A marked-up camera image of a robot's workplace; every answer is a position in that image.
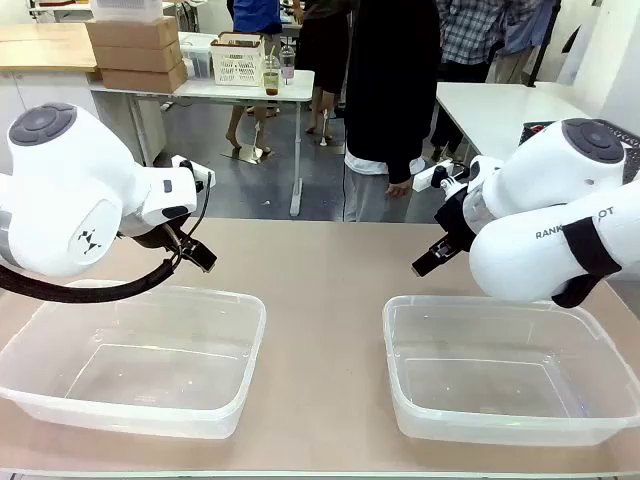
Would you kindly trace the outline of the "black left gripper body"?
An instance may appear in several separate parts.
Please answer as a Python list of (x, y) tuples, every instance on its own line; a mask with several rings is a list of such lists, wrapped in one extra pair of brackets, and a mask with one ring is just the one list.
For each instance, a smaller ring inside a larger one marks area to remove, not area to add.
[(122, 219), (117, 236), (132, 238), (144, 248), (164, 248), (171, 252), (176, 252), (180, 243), (187, 253), (193, 253), (200, 247), (200, 242), (181, 230), (188, 218), (189, 214), (186, 214), (162, 225), (152, 226), (141, 217), (131, 214)]

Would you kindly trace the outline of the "person's black sleeved left forearm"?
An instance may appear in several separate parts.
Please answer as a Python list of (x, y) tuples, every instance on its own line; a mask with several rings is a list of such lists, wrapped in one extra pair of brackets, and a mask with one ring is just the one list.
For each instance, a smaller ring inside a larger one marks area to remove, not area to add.
[(436, 102), (437, 76), (427, 75), (406, 86), (391, 109), (391, 144), (386, 161), (389, 181), (398, 185), (412, 177), (410, 164), (422, 154)]

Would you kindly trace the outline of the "white lattice basket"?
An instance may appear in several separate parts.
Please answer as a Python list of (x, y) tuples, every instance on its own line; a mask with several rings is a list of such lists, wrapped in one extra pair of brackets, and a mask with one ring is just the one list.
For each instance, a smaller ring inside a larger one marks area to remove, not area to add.
[(222, 32), (211, 43), (210, 51), (218, 85), (263, 85), (265, 45), (261, 34)]

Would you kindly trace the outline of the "white plain table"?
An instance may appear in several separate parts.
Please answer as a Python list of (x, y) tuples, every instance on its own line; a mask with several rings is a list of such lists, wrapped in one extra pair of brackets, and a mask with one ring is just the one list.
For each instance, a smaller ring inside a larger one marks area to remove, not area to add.
[(550, 82), (518, 84), (440, 82), (437, 101), (463, 133), (463, 158), (475, 154), (504, 160), (519, 145), (523, 126), (587, 118), (571, 99), (571, 88)]

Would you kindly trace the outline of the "clear plastic bin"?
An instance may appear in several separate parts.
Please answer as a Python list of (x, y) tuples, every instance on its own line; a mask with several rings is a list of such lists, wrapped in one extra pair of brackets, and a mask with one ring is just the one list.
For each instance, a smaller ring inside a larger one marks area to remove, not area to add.
[(49, 423), (226, 439), (266, 320), (254, 296), (170, 285), (109, 303), (44, 302), (0, 349), (0, 398)]
[(383, 335), (408, 437), (583, 447), (640, 427), (640, 378), (580, 307), (397, 296), (384, 307)]

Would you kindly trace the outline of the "person in black sweater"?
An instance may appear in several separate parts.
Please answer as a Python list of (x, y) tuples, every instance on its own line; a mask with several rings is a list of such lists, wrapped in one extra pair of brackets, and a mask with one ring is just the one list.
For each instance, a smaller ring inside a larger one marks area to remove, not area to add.
[[(439, 14), (435, 0), (361, 0), (354, 25), (347, 73), (345, 111), (345, 210), (348, 222), (402, 222), (411, 192), (388, 198), (386, 161), (391, 144), (391, 109), (402, 90), (441, 61)], [(421, 154), (410, 164), (424, 170)]]

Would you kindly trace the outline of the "white table with legs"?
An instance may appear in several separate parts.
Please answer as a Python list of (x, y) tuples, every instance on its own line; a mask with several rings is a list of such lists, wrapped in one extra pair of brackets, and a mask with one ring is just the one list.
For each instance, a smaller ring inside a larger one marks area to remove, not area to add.
[(150, 153), (148, 135), (142, 127), (139, 102), (141, 100), (174, 102), (182, 98), (189, 101), (227, 104), (266, 106), (269, 101), (292, 103), (296, 107), (295, 142), (294, 142), (294, 177), (289, 214), (297, 217), (300, 214), (303, 180), (300, 172), (301, 154), (301, 110), (305, 102), (311, 100), (315, 74), (309, 70), (296, 70), (292, 84), (279, 89), (279, 94), (269, 96), (262, 87), (218, 85), (213, 79), (191, 79), (178, 87), (173, 93), (157, 93), (150, 91), (134, 91), (109, 89), (101, 81), (89, 83), (92, 92), (123, 94), (125, 104), (134, 123), (134, 132), (145, 166), (153, 164), (155, 156)]

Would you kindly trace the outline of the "large cardboard box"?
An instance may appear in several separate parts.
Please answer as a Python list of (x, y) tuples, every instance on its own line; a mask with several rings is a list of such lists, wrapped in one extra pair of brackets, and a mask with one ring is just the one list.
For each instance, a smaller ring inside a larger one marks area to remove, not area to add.
[(103, 84), (109, 89), (153, 93), (173, 93), (188, 78), (187, 68), (179, 62), (168, 72), (101, 70)]

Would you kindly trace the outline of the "white cabinet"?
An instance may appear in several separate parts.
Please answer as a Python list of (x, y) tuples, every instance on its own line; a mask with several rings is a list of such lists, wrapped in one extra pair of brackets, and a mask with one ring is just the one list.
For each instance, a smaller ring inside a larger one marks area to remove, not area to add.
[(100, 119), (132, 151), (149, 164), (166, 147), (160, 103), (131, 94), (93, 90), (81, 72), (0, 71), (0, 173), (12, 172), (6, 133), (26, 110), (50, 102), (78, 105)]

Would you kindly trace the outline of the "medium cardboard box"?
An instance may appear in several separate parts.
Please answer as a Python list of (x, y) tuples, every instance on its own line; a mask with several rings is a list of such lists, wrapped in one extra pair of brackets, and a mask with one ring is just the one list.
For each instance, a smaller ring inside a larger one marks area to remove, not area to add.
[(182, 62), (180, 44), (175, 41), (160, 49), (95, 46), (100, 69), (166, 73)]

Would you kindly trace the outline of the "plastic cup with drink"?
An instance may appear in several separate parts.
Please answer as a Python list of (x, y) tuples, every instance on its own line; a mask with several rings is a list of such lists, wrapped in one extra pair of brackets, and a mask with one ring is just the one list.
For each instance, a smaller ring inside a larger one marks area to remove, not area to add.
[(275, 47), (272, 47), (263, 62), (263, 86), (268, 96), (275, 96), (279, 93), (280, 72), (280, 62), (275, 55)]

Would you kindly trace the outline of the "bystander in light blue shirt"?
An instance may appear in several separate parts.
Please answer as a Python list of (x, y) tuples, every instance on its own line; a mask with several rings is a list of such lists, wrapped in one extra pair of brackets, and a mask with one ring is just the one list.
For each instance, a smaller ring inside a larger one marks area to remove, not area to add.
[(527, 22), (506, 24), (505, 45), (495, 60), (494, 82), (519, 84), (532, 52), (543, 43), (555, 0), (541, 0)]

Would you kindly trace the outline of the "clear plastic bottle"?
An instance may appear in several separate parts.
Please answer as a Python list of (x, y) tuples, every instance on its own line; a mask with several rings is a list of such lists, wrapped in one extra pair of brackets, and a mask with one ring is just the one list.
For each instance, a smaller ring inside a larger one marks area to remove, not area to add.
[(288, 85), (295, 75), (295, 50), (290, 45), (283, 45), (279, 60), (282, 80)]

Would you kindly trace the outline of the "bystander in black clothes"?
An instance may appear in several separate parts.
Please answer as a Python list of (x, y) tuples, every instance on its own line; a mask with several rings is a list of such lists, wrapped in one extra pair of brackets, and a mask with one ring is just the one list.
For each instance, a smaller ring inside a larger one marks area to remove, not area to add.
[(314, 72), (311, 117), (307, 134), (320, 130), (319, 118), (341, 96), (347, 68), (351, 0), (292, 0), (301, 25), (296, 68)]

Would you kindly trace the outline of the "wooden table top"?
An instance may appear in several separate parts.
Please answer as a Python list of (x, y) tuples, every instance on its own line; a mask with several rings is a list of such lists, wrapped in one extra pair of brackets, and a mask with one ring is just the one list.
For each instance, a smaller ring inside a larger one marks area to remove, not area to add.
[(84, 23), (0, 26), (0, 71), (94, 72)]

